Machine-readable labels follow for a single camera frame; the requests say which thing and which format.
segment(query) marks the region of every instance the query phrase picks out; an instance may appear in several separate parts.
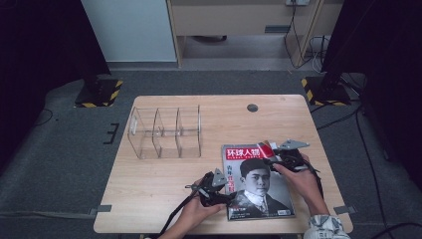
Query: white cabinet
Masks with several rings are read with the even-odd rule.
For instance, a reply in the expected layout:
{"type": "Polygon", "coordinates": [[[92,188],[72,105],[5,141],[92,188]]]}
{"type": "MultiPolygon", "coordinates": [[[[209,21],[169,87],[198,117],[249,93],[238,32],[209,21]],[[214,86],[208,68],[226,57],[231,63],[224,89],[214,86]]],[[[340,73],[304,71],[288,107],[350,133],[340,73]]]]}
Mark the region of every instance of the white cabinet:
{"type": "Polygon", "coordinates": [[[82,0],[108,62],[176,62],[165,0],[82,0]]]}

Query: magazine cover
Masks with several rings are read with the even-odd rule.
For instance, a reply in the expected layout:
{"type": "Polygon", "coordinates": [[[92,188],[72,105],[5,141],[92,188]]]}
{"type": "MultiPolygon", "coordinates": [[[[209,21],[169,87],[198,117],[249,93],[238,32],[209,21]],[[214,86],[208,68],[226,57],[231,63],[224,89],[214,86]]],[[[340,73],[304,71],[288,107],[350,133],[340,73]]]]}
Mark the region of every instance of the magazine cover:
{"type": "Polygon", "coordinates": [[[229,221],[295,216],[285,178],[271,171],[262,158],[274,156],[262,143],[222,146],[226,194],[237,192],[227,207],[229,221]]]}

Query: man in suit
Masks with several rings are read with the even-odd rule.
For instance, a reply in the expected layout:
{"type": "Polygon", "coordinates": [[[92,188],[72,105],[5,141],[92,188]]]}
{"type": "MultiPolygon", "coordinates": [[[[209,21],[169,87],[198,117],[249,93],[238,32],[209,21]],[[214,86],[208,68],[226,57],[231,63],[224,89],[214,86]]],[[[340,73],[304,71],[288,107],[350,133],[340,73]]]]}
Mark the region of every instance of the man in suit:
{"type": "Polygon", "coordinates": [[[265,218],[293,215],[289,207],[268,194],[270,189],[270,168],[260,158],[244,160],[240,165],[244,190],[238,191],[232,201],[229,217],[265,218]]]}

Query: acrylic divider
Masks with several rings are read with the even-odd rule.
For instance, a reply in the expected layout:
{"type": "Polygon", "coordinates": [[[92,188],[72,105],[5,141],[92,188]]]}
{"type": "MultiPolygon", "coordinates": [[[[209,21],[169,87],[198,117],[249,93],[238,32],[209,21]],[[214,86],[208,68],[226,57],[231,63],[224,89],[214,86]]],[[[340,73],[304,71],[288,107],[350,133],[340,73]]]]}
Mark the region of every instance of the acrylic divider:
{"type": "Polygon", "coordinates": [[[133,108],[127,136],[141,159],[200,157],[200,107],[133,108]]]}

